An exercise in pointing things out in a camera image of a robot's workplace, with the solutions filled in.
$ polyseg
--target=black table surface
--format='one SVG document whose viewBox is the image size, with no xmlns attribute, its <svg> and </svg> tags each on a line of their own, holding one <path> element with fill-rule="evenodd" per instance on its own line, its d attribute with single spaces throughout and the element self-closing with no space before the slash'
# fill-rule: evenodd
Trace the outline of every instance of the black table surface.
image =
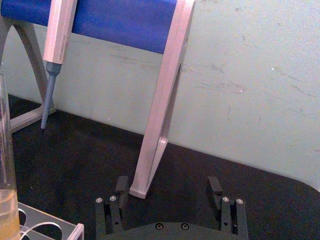
<svg viewBox="0 0 320 240">
<path fill-rule="evenodd" d="M 39 106 L 13 96 L 9 104 L 11 118 Z M 44 133 L 38 121 L 12 138 L 18 200 L 84 224 L 86 240 L 95 239 L 95 199 L 110 195 L 118 176 L 132 183 L 143 140 L 63 111 L 48 118 Z M 146 199 L 128 198 L 124 227 L 187 222 L 217 228 L 206 196 L 207 176 L 218 177 L 230 198 L 246 201 L 249 239 L 320 240 L 320 193 L 312 187 L 170 143 Z"/>
</svg>

